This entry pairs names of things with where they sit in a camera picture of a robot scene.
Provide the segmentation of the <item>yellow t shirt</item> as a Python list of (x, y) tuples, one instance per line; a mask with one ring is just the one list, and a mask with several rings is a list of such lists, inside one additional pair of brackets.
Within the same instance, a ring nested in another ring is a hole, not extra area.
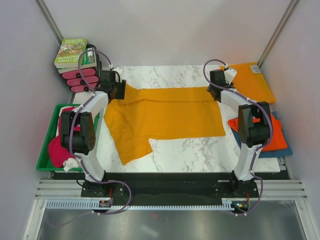
[(113, 99), (104, 115), (123, 165), (150, 154), (154, 140), (223, 137), (218, 103), (206, 87), (125, 87), (123, 99)]

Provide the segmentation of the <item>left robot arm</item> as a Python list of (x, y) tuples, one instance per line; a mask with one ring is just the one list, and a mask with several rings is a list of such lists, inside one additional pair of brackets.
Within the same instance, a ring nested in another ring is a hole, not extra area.
[(94, 120), (97, 114), (103, 115), (108, 104), (125, 97), (126, 81), (116, 70), (103, 70), (101, 81), (88, 100), (73, 110), (60, 115), (60, 144), (75, 158), (85, 173), (85, 179), (94, 182), (92, 191), (99, 197), (106, 196), (110, 185), (103, 180), (105, 170), (97, 157)]

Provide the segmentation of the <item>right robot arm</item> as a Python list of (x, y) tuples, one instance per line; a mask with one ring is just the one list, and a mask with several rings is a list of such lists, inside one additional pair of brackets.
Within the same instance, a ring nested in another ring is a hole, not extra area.
[(207, 91), (214, 100), (229, 106), (238, 115), (237, 127), (241, 149), (233, 170), (236, 180), (229, 184), (229, 191), (233, 196), (240, 197), (247, 191), (244, 181), (250, 181), (255, 177), (255, 161), (273, 137), (270, 106), (265, 101), (257, 102), (239, 93), (232, 83), (227, 82), (225, 70), (211, 70), (207, 80)]

